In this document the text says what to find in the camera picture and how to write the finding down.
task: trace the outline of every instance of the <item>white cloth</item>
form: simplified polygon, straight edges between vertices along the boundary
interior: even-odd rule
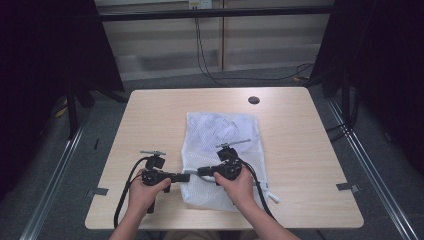
[[[221,148],[216,146],[248,139],[251,141],[230,147],[237,151],[239,158],[250,163],[255,169],[264,197],[268,200],[264,154],[257,118],[252,114],[188,113],[186,137],[181,151],[183,173],[196,172],[200,167],[220,164],[217,152]],[[209,181],[191,175],[190,182],[181,183],[184,202],[216,210],[238,211],[223,187],[216,186],[213,177],[205,178]],[[256,187],[253,193],[256,202],[262,207]]]

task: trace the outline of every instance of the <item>hand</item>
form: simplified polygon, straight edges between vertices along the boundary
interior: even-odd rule
[[[250,204],[253,198],[253,178],[249,170],[243,165],[240,175],[233,181],[224,178],[221,174],[215,172],[214,177],[217,183],[224,187],[233,203],[240,208],[242,204]]]
[[[131,183],[128,209],[146,213],[147,209],[155,201],[156,195],[171,184],[171,179],[166,178],[154,186],[146,186],[141,180],[143,170],[138,171],[137,177]]]

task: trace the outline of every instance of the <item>white wall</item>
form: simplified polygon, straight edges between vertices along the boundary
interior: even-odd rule
[[[116,5],[118,0],[112,5],[103,1],[111,0],[96,1],[100,13],[188,9],[188,1],[127,5]],[[216,0],[213,8],[332,3],[328,0],[227,0],[225,3]],[[199,19],[208,69],[216,72],[314,62],[327,21],[328,14]],[[122,80],[200,73],[194,19],[105,22],[104,27]]]

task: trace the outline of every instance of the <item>gray floor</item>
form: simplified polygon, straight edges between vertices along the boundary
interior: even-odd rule
[[[249,70],[217,73],[214,76],[277,78],[292,74],[295,68]],[[217,80],[228,87],[297,86],[292,78],[284,80]],[[125,82],[129,96],[135,89],[222,87],[201,74],[161,79]],[[338,125],[320,86],[310,89],[311,96],[326,128]],[[97,101],[90,110],[79,145],[61,182],[39,239],[107,239],[111,231],[91,231],[85,216],[91,204],[87,190],[97,186],[126,105],[94,94]],[[68,119],[51,118],[46,125],[38,154],[18,185],[0,205],[0,239],[18,239],[37,206],[58,160],[67,144]],[[386,141],[385,129],[369,112],[365,104],[359,107],[354,127],[370,158],[379,170],[393,196],[409,218],[418,236],[424,236],[424,177],[413,169],[402,150]],[[339,133],[329,133],[329,138]],[[385,207],[377,196],[348,141],[341,138],[333,143],[334,150],[349,183],[358,184],[361,191],[354,194],[365,224],[359,229],[324,229],[326,239],[402,239]],[[321,239],[315,230],[293,230],[302,239]],[[138,239],[154,239],[157,232],[140,232]]]

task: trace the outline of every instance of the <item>black controller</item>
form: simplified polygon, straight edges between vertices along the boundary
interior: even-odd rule
[[[162,169],[163,165],[165,164],[165,159],[159,157],[160,155],[164,155],[164,153],[158,151],[144,153],[153,153],[153,156],[147,157],[145,170],[143,170],[143,172],[141,173],[141,180],[145,185],[154,186],[166,178],[170,178],[171,183],[190,181],[190,174],[169,173],[155,169]],[[170,190],[171,185],[163,189],[163,192],[169,193]],[[154,209],[155,202],[153,202],[152,205],[150,205],[150,207],[147,209],[147,213],[153,213]]]
[[[198,176],[209,176],[212,177],[215,172],[221,174],[228,180],[235,180],[241,172],[242,161],[239,159],[237,151],[234,148],[230,148],[231,144],[222,144],[217,147],[222,147],[217,152],[221,164],[217,166],[201,167],[197,169]]]

